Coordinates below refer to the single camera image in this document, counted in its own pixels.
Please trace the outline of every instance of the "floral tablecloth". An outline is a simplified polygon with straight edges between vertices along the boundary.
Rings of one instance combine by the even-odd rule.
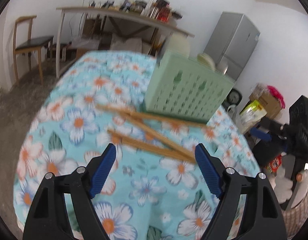
[[[20,151],[14,184],[17,222],[26,217],[43,176],[69,174],[102,154],[108,143],[117,158],[102,192],[93,199],[109,238],[128,240],[200,239],[218,201],[196,165],[121,145],[106,130],[161,145],[119,116],[95,109],[97,103],[138,109],[155,59],[131,52],[90,52],[60,79],[33,120]],[[198,143],[225,166],[255,176],[259,167],[231,119],[220,107],[206,127],[146,123],[193,151]],[[71,199],[66,205],[74,236],[82,239]],[[229,239],[237,234],[243,211],[237,210]]]

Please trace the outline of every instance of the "refrigerator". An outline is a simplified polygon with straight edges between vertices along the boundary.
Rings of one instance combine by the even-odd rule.
[[[228,62],[226,75],[235,81],[252,55],[260,31],[241,13],[223,12],[204,53],[212,57],[217,67],[222,59]]]

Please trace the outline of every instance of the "wooden chopstick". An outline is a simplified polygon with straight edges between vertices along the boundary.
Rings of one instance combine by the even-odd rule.
[[[96,108],[99,110],[104,110],[104,111],[129,114],[130,116],[137,118],[137,119],[157,120],[160,122],[169,122],[169,123],[175,123],[178,125],[185,125],[185,126],[192,126],[192,127],[206,127],[206,124],[204,123],[184,121],[184,120],[164,117],[164,116],[160,116],[156,114],[141,113],[141,112],[131,111],[127,108],[116,108],[116,107],[105,106],[105,105],[100,105],[100,104],[97,104]]]
[[[183,156],[190,157],[190,156],[193,155],[193,153],[190,152],[189,150],[183,148],[182,146],[180,146],[179,144],[173,142],[172,140],[170,140],[169,138],[165,137],[161,133],[155,131],[154,129],[152,129],[150,127],[148,127],[146,124],[142,123],[141,121],[134,119],[129,114],[121,113],[120,115],[122,117],[124,117],[128,122],[132,123],[133,125],[138,126],[144,132],[146,132],[149,135],[153,136],[155,139],[161,141],[166,146],[168,146],[168,147],[170,147],[170,148],[180,152],[180,154],[182,154]]]
[[[186,161],[186,162],[196,164],[196,160],[195,160],[194,156],[189,156],[189,157],[182,156],[177,151],[167,149],[167,148],[161,148],[161,147],[158,147],[158,146],[151,145],[149,143],[145,143],[145,142],[140,141],[140,140],[136,140],[136,139],[131,138],[129,136],[115,132],[112,129],[107,129],[107,132],[110,133],[111,135],[117,137],[117,138],[120,138],[121,141],[122,141],[122,144],[126,144],[126,145],[129,145],[131,147],[141,149],[141,150],[144,150],[144,151],[153,152],[155,154],[162,155],[162,156],[165,156],[165,157],[168,157],[168,158],[173,158],[173,159],[177,159],[177,160],[180,160],[180,161]]]

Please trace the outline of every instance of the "green storage crate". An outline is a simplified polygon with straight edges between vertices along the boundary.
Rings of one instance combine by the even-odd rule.
[[[195,59],[165,52],[147,88],[145,111],[196,122],[208,122],[235,81]]]

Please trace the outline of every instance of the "woven basket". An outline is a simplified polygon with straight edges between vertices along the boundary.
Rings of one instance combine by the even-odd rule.
[[[165,52],[145,94],[147,112],[207,122],[222,104],[234,80],[196,60]]]
[[[294,208],[281,211],[283,214],[287,237],[292,238],[308,218],[308,191],[305,198]]]

